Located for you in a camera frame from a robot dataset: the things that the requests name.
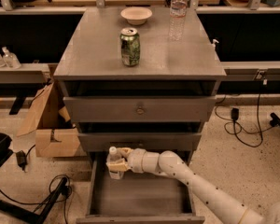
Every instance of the can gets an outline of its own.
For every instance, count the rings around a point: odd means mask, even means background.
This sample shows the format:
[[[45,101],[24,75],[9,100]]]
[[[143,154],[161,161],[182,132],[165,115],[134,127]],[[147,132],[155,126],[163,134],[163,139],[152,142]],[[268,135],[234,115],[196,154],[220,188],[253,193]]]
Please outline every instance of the can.
[[[135,66],[140,60],[140,36],[137,29],[126,27],[121,30],[121,59],[127,66]]]

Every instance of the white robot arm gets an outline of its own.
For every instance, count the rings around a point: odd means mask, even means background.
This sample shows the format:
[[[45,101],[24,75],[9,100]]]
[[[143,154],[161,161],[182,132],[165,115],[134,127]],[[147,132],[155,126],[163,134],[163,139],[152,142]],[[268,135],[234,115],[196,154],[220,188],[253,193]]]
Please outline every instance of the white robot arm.
[[[280,224],[280,203],[263,217],[193,173],[172,151],[159,154],[137,148],[126,158],[126,166],[135,173],[167,176],[184,183],[224,224]]]

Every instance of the cabinet top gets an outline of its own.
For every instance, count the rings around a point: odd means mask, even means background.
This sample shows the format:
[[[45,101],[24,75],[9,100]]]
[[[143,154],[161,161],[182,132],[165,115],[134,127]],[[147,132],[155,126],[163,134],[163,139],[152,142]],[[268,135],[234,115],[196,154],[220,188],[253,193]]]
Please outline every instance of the cabinet top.
[[[225,71],[194,11],[188,10],[180,41],[169,41],[169,8],[150,7],[152,17],[134,26],[140,35],[140,64],[121,61],[120,31],[131,27],[124,7],[90,7],[84,13],[54,76],[78,79],[222,79]]]

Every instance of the gray cabinet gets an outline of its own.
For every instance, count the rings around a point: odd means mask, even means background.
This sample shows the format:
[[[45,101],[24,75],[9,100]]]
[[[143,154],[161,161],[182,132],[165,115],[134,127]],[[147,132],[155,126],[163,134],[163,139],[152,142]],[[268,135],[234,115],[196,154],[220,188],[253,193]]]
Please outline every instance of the gray cabinet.
[[[170,149],[189,161],[225,77],[195,13],[188,13],[183,39],[171,42],[169,9],[150,9],[153,16],[136,27],[139,65],[121,62],[119,33],[129,26],[120,16],[122,7],[93,7],[82,17],[54,74],[83,149],[90,157],[96,153],[89,213],[78,223],[203,223],[195,216],[188,189],[175,180],[127,173],[116,182],[105,168],[110,146]]]

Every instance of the concrete floor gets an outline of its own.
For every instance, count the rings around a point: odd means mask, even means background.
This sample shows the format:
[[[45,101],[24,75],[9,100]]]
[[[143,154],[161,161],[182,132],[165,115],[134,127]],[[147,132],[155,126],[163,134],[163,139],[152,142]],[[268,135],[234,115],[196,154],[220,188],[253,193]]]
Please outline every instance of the concrete floor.
[[[217,113],[230,118],[232,107],[240,109],[239,122],[249,132],[257,127],[257,96],[227,96],[217,108]],[[35,143],[35,132],[16,137],[22,120],[27,113],[27,105],[16,116],[9,116],[12,99],[0,99],[0,133],[11,136],[11,149],[25,152]],[[261,129],[270,127],[270,114],[280,117],[280,95],[262,95],[259,107]],[[276,127],[263,133],[263,143],[257,148],[247,147],[234,135],[224,130],[227,121],[213,112],[204,126],[203,137],[194,153],[190,168],[198,175],[228,192],[231,196],[265,215],[268,208],[280,201],[280,128]],[[241,132],[239,136],[247,143],[259,143],[259,136]],[[0,168],[0,189],[15,200],[24,203],[41,202],[49,194],[49,183],[56,175],[71,177],[73,194],[66,202],[68,223],[84,217],[87,212],[91,166],[86,157],[76,158],[38,158],[32,149],[28,166],[24,172],[17,165],[15,154]],[[196,196],[193,196],[197,216],[205,216],[205,224],[221,223]],[[34,206],[24,206],[34,210]],[[0,224],[22,223],[0,213]],[[45,223],[65,223],[63,203],[56,203]]]

